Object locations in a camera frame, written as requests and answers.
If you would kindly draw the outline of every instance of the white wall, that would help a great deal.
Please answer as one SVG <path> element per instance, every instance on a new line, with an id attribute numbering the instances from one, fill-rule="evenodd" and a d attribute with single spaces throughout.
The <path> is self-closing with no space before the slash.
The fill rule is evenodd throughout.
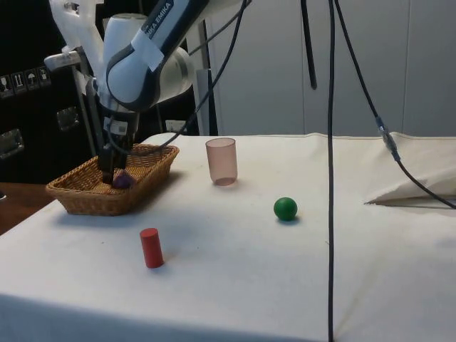
<path id="1" fill-rule="evenodd" d="M 412 0 L 404 131 L 456 135 L 456 1 Z"/>
<path id="2" fill-rule="evenodd" d="M 326 131 L 328 2 L 308 0 L 318 89 L 312 90 L 299 0 L 254 0 L 216 92 L 227 135 Z M 378 112 L 391 130 L 454 135 L 455 0 L 340 0 L 353 47 Z M 238 10 L 208 21 L 208 34 Z M 210 45 L 218 71 L 232 29 Z M 337 23 L 335 133 L 377 135 Z"/>
<path id="3" fill-rule="evenodd" d="M 208 34 L 239 7 L 207 21 Z M 234 25 L 210 45 L 217 72 Z M 301 14 L 295 0 L 256 0 L 245 12 L 232 59 L 217 88 L 221 135 L 300 134 L 304 131 Z"/>

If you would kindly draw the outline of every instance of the red cylinder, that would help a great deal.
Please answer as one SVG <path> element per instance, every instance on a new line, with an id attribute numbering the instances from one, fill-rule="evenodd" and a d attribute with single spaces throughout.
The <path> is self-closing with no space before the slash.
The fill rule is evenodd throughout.
<path id="1" fill-rule="evenodd" d="M 146 266 L 150 269 L 162 266 L 165 262 L 163 261 L 158 230 L 155 228 L 145 229 L 140 233 L 140 236 Z"/>

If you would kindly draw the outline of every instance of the white tablecloth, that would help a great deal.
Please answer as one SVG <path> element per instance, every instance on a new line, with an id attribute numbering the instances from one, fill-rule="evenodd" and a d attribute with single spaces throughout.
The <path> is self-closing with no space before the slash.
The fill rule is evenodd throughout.
<path id="1" fill-rule="evenodd" d="M 211 184 L 206 140 L 177 140 L 170 181 L 136 213 L 75 217 L 53 202 L 0 237 L 0 341 L 325 341 L 325 137 L 237 138 L 227 188 Z M 417 176 L 456 152 L 451 139 L 398 144 Z M 364 205 L 404 176 L 379 139 L 337 139 L 335 153 L 338 341 L 455 341 L 456 212 Z M 276 220 L 283 196 L 298 222 Z"/>

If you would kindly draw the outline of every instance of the pink plastic cup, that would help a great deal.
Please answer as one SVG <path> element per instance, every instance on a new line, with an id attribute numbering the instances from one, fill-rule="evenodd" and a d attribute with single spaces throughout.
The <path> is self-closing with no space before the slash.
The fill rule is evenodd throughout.
<path id="1" fill-rule="evenodd" d="M 236 140 L 218 138 L 206 142 L 211 179 L 216 185 L 227 186 L 237 180 Z"/>

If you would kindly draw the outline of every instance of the wicker basket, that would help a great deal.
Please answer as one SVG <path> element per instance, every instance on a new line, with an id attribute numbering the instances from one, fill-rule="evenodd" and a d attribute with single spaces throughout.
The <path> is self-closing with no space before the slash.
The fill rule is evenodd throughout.
<path id="1" fill-rule="evenodd" d="M 155 146 L 135 145 L 133 151 L 146 152 Z M 166 147 L 161 153 L 147 157 L 129 156 L 126 171 L 137 184 L 129 190 L 113 189 L 102 183 L 98 157 L 52 181 L 46 191 L 55 197 L 69 214 L 118 216 L 126 214 L 161 185 L 170 174 L 170 167 L 179 149 Z"/>

